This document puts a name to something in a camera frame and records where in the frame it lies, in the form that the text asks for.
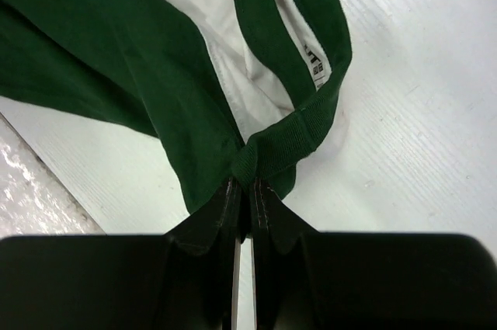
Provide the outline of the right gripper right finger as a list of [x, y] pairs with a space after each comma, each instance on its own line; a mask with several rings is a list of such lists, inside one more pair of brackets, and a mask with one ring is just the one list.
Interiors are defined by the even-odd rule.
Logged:
[[264, 180], [250, 188], [257, 329], [327, 329], [325, 234], [297, 216]]

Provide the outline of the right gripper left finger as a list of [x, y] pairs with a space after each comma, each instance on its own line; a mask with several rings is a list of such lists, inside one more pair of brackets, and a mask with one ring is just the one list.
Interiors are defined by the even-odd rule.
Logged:
[[234, 329], [242, 190], [229, 178], [199, 210], [163, 235], [144, 237], [155, 262], [151, 315], [142, 329]]

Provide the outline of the green and white t shirt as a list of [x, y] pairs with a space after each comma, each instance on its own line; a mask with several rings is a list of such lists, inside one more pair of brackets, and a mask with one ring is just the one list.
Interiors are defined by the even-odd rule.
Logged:
[[242, 38], [291, 111], [254, 133], [221, 49], [166, 0], [1, 0], [1, 94], [158, 138], [186, 208], [229, 177], [280, 197], [330, 131], [352, 59], [339, 0], [234, 0]]

